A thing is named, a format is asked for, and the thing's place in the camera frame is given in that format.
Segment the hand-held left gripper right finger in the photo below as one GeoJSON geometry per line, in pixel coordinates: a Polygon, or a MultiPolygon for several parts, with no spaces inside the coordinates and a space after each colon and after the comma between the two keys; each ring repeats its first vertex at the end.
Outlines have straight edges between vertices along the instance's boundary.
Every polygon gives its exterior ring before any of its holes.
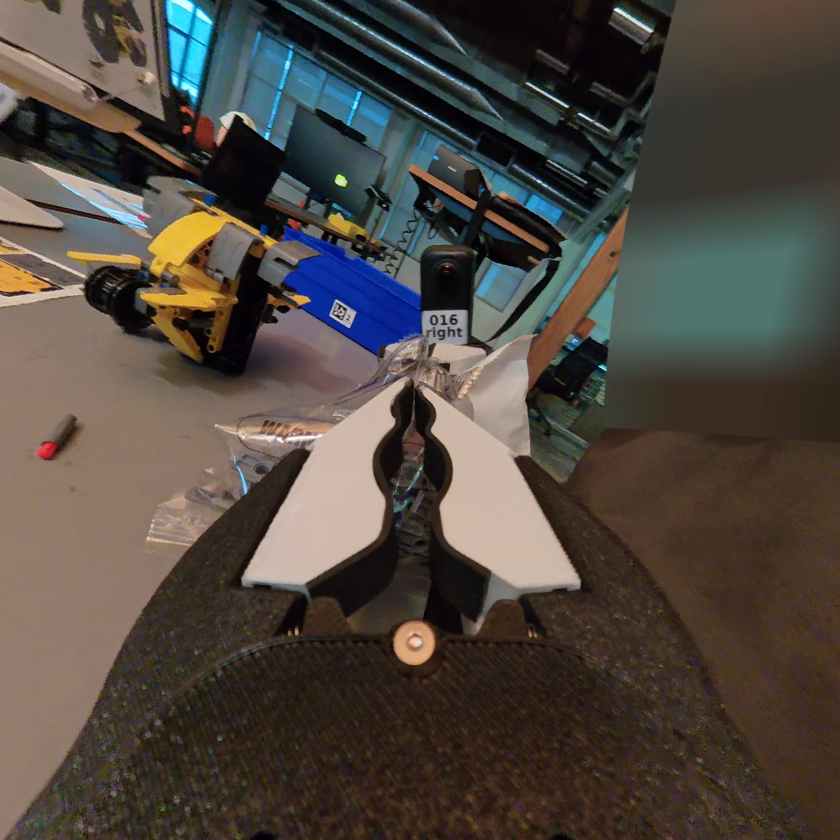
{"type": "Polygon", "coordinates": [[[497,602],[582,588],[509,447],[427,387],[415,425],[436,492],[429,565],[447,604],[477,629],[497,602]]]}

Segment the clear bag of grey parts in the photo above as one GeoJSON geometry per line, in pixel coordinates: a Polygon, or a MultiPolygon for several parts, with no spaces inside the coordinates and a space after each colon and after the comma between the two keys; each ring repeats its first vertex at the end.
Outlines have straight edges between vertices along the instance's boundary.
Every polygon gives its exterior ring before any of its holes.
{"type": "Polygon", "coordinates": [[[279,407],[216,426],[229,455],[224,469],[208,469],[197,483],[157,508],[146,538],[150,551],[185,550],[279,462],[310,450],[333,426],[388,385],[407,377],[430,387],[515,455],[530,454],[526,394],[530,337],[515,339],[483,360],[436,360],[414,335],[380,349],[367,382],[317,407],[279,407]]]}

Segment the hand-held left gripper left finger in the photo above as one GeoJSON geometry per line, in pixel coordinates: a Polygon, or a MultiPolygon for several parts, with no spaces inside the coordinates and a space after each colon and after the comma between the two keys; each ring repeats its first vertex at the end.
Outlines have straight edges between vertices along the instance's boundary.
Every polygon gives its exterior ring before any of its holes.
{"type": "Polygon", "coordinates": [[[391,479],[403,462],[414,384],[396,382],[320,437],[241,577],[352,614],[397,564],[391,479]]]}

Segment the white book stand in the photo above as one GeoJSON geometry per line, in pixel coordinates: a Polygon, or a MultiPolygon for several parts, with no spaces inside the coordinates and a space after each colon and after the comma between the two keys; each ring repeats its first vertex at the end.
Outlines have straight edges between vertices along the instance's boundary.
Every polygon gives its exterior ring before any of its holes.
{"type": "MultiPolygon", "coordinates": [[[[74,77],[35,54],[2,41],[2,83],[21,95],[111,133],[136,130],[140,120],[111,105],[117,94],[100,97],[84,80],[74,77]]],[[[60,220],[34,203],[1,189],[1,221],[50,230],[61,230],[60,220]]]]}

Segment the yellow toy vehicle model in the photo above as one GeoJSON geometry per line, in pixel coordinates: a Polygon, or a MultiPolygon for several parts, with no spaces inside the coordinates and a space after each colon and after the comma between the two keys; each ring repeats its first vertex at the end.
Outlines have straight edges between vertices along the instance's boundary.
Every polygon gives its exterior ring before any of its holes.
{"type": "Polygon", "coordinates": [[[145,259],[70,251],[87,266],[87,303],[125,332],[155,326],[185,357],[241,375],[261,325],[309,303],[288,277],[320,253],[225,212],[189,181],[150,178],[145,259]]]}

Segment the blue plastic bin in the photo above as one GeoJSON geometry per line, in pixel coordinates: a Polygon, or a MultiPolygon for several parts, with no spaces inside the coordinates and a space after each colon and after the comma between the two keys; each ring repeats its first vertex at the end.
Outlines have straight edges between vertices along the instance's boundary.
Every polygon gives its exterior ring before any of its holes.
{"type": "Polygon", "coordinates": [[[338,245],[289,227],[283,239],[317,253],[288,278],[309,298],[304,311],[373,353],[421,332],[421,298],[414,290],[338,245]]]}

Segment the red-tipped black pin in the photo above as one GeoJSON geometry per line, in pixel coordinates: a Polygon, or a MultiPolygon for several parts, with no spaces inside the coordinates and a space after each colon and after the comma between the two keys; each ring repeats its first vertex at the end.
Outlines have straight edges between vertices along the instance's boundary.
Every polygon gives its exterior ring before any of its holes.
{"type": "Polygon", "coordinates": [[[76,415],[67,414],[62,417],[51,434],[41,442],[36,452],[37,457],[42,460],[51,460],[56,457],[77,431],[77,424],[76,415]]]}

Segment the black computer monitor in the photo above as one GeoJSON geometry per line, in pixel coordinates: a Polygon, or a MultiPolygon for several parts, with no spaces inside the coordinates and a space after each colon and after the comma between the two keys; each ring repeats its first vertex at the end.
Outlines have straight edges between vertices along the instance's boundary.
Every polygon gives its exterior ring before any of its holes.
{"type": "Polygon", "coordinates": [[[366,190],[378,183],[384,165],[383,154],[296,106],[282,172],[310,192],[359,222],[370,203],[366,190]]]}

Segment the open instruction booklet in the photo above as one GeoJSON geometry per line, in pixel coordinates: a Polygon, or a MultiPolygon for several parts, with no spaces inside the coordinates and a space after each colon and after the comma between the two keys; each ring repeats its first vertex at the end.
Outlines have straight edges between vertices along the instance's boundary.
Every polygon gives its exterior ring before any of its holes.
{"type": "Polygon", "coordinates": [[[2,1],[1,44],[35,54],[90,84],[141,122],[174,118],[160,1],[2,1]]]}

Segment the wooden-top standing desk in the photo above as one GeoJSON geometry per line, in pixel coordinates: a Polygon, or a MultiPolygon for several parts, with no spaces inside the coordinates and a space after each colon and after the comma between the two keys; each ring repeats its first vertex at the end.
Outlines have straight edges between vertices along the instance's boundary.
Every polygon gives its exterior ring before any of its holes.
{"type": "Polygon", "coordinates": [[[565,236],[548,221],[492,192],[480,169],[439,146],[427,170],[409,175],[418,188],[414,208],[451,245],[476,250],[478,260],[530,270],[544,259],[561,259],[565,236]]]}

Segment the yellow sticker sheet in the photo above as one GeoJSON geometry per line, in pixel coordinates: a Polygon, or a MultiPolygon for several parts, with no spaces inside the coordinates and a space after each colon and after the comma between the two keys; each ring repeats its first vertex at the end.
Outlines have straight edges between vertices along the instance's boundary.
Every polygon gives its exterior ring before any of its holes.
{"type": "Polygon", "coordinates": [[[1,239],[1,308],[78,297],[84,279],[76,269],[1,239]]]}

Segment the large dark panel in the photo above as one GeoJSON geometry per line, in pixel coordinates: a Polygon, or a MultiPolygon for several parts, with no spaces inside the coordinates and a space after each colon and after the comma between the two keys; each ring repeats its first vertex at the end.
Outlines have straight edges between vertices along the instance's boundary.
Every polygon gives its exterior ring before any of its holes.
{"type": "Polygon", "coordinates": [[[284,150],[236,116],[197,183],[222,203],[255,211],[265,205],[285,159],[284,150]]]}

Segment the white printed paper sheet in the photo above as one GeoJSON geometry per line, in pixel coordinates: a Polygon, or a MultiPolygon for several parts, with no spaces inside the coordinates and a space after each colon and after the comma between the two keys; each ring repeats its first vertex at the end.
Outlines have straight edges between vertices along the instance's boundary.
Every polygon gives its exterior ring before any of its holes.
{"type": "Polygon", "coordinates": [[[148,215],[141,195],[125,192],[109,184],[101,184],[43,164],[31,162],[54,181],[88,202],[106,216],[125,226],[148,231],[148,215]]]}

